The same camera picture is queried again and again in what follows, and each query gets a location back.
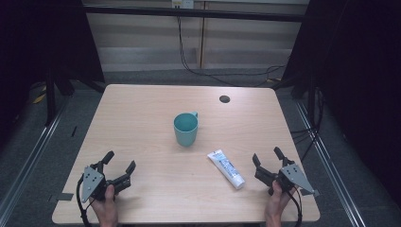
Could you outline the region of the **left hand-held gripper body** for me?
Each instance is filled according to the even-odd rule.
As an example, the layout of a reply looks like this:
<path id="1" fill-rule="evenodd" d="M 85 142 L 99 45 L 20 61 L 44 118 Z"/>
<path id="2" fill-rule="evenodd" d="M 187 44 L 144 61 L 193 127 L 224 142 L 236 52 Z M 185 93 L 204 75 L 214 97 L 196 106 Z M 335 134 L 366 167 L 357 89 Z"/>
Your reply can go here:
<path id="1" fill-rule="evenodd" d="M 104 165 L 98 162 L 97 164 L 84 168 L 82 176 L 83 187 L 80 198 L 81 202 L 86 202 L 90 198 L 104 201 L 105 192 L 109 185 L 114 186 L 115 195 L 131 186 L 131 175 L 125 173 L 114 180 L 107 180 L 103 172 L 103 167 Z"/>

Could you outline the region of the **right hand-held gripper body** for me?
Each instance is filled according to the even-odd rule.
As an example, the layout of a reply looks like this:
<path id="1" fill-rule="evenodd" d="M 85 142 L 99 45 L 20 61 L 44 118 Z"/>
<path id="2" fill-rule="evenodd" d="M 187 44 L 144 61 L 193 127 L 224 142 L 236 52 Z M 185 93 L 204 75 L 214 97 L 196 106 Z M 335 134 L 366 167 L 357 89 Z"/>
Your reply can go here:
<path id="1" fill-rule="evenodd" d="M 280 168 L 277 173 L 272 173 L 261 165 L 256 165 L 255 167 L 254 177 L 269 188 L 270 195 L 274 192 L 272 188 L 272 183 L 274 181 L 278 182 L 285 192 L 291 190 L 294 186 L 299 186 L 309 194 L 315 193 L 315 189 L 297 164 L 284 166 Z"/>

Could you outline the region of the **white toothpaste tube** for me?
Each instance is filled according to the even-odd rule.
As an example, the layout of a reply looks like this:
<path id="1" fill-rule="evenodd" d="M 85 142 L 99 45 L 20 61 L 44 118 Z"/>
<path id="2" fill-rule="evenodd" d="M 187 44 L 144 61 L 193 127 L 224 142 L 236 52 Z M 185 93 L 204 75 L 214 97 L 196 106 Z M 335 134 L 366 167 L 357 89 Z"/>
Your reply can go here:
<path id="1" fill-rule="evenodd" d="M 221 149 L 210 152 L 207 157 L 235 189 L 241 189 L 245 185 L 245 180 Z"/>

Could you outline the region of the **teal cup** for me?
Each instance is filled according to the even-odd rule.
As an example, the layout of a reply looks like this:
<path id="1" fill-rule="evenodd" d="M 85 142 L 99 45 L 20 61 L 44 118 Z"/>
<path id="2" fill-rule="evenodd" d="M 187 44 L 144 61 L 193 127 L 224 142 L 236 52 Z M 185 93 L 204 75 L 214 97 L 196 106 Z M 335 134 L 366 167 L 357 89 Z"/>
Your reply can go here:
<path id="1" fill-rule="evenodd" d="M 199 119 L 197 112 L 180 113 L 173 121 L 176 140 L 183 147 L 190 147 L 196 140 Z"/>

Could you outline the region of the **person's right hand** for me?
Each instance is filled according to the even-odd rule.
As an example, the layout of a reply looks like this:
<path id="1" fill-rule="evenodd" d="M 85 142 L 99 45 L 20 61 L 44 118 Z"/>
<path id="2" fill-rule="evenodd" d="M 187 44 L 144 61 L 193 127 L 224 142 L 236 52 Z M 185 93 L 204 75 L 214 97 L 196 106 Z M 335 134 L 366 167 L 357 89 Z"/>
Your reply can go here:
<path id="1" fill-rule="evenodd" d="M 296 191 L 292 188 L 288 193 L 282 190 L 280 184 L 276 181 L 272 182 L 273 194 L 267 201 L 264 216 L 266 220 L 266 227 L 281 227 L 282 214 L 290 201 L 290 196 Z"/>

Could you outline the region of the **person's left hand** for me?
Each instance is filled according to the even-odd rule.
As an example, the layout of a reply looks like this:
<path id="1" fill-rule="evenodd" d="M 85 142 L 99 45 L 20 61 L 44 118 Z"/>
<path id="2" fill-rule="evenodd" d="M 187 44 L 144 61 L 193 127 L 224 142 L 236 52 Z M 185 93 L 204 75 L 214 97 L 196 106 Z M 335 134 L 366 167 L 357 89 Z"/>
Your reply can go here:
<path id="1" fill-rule="evenodd" d="M 105 200 L 97 201 L 90 198 L 100 227 L 117 227 L 118 212 L 114 202 L 114 186 L 109 185 L 105 192 Z"/>

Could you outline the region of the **black metal stand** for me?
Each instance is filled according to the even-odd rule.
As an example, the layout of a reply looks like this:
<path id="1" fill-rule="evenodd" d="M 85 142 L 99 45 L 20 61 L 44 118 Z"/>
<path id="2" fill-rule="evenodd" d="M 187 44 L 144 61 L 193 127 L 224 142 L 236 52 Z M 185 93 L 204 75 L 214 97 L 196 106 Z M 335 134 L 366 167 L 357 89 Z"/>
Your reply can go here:
<path id="1" fill-rule="evenodd" d="M 316 96 L 316 78 L 314 76 L 298 77 L 294 80 L 291 96 L 295 99 L 301 99 L 304 94 L 307 94 L 306 116 L 311 126 L 314 127 Z"/>
<path id="2" fill-rule="evenodd" d="M 63 96 L 71 96 L 75 89 L 70 81 L 69 72 L 66 67 L 57 69 L 49 68 L 45 74 L 46 107 L 47 116 L 45 125 L 49 126 L 56 117 L 55 88 L 58 88 Z"/>

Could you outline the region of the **yellow floor tape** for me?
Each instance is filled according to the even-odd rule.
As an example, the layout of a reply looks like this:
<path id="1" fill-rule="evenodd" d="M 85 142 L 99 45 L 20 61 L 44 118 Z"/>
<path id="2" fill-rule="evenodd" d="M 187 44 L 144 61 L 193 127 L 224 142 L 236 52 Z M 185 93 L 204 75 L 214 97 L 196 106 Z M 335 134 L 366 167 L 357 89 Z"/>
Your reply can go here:
<path id="1" fill-rule="evenodd" d="M 42 88 L 42 90 L 38 93 L 38 95 L 34 98 L 32 101 L 33 104 L 38 104 L 40 103 L 46 95 L 46 86 Z"/>

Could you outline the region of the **black curtain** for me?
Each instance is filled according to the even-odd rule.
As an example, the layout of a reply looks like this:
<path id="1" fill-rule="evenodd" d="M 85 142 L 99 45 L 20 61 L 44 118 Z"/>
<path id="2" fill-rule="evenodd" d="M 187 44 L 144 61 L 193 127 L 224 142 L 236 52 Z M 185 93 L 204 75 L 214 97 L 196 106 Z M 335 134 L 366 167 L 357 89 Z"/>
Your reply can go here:
<path id="1" fill-rule="evenodd" d="M 309 0 L 283 75 L 318 87 L 346 138 L 401 208 L 401 0 Z"/>
<path id="2" fill-rule="evenodd" d="M 0 148 L 36 82 L 71 95 L 105 81 L 82 0 L 0 0 Z"/>

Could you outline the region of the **black horizontal bar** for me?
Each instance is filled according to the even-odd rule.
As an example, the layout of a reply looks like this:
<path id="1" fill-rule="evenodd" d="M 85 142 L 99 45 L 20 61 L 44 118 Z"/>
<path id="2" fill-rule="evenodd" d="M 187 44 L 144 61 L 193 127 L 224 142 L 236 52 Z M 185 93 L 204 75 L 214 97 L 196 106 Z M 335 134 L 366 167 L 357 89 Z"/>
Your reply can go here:
<path id="1" fill-rule="evenodd" d="M 255 21 L 276 21 L 301 23 L 306 20 L 304 15 L 280 14 L 280 13 L 259 13 L 240 12 L 209 9 L 166 9 L 166 8 L 137 8 L 137 7 L 116 7 L 107 5 L 84 4 L 83 8 L 89 13 L 109 13 L 127 15 L 147 16 L 176 16 L 193 18 L 214 18 L 214 19 L 237 19 Z"/>

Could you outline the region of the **metal floor rail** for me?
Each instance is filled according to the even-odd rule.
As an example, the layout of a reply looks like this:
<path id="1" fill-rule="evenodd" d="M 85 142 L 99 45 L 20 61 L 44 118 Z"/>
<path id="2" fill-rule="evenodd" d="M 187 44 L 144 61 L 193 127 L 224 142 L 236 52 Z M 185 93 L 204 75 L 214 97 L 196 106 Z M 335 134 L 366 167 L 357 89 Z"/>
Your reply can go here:
<path id="1" fill-rule="evenodd" d="M 65 97 L 61 101 L 60 108 L 56 111 L 53 119 L 44 126 L 40 137 L 38 138 L 32 151 L 29 153 L 24 165 L 19 171 L 15 181 L 11 185 L 8 193 L 0 202 L 0 226 L 5 226 L 9 216 L 11 215 L 16 203 L 18 202 L 21 194 L 26 186 L 32 169 L 37 165 L 38 160 L 42 156 L 49 140 L 51 139 L 55 129 L 58 127 L 66 106 L 68 105 L 70 97 Z"/>
<path id="2" fill-rule="evenodd" d="M 357 208 L 355 201 L 353 200 L 350 192 L 345 186 L 322 138 L 319 136 L 316 130 L 312 129 L 312 124 L 307 118 L 307 110 L 305 105 L 299 101 L 296 101 L 296 107 L 305 125 L 305 129 L 309 132 L 311 144 L 314 146 L 323 163 L 323 167 L 337 193 L 337 196 L 339 197 L 340 203 L 347 217 L 349 218 L 351 225 L 353 227 L 367 227 L 361 213 L 359 212 L 359 209 Z"/>

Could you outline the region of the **white wall socket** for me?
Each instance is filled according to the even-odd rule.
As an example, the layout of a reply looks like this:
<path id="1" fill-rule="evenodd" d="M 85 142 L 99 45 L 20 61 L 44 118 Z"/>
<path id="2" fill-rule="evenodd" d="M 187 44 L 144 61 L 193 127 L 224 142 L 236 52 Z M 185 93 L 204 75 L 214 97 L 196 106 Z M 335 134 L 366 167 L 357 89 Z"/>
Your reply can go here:
<path id="1" fill-rule="evenodd" d="M 174 9 L 193 9 L 194 0 L 171 0 Z"/>

